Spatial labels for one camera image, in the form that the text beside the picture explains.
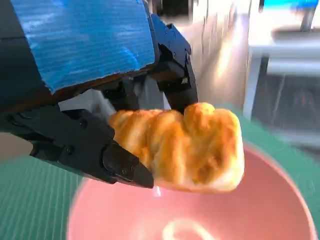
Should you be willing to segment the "bare black left hand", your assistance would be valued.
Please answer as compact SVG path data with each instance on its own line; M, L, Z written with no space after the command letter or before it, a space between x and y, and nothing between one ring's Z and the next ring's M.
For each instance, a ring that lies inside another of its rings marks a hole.
M188 41L144 0L3 0L0 129L30 155L109 184L151 189L151 172L86 109L60 102L101 90L117 110L137 110L134 84L154 79L179 112L198 100Z

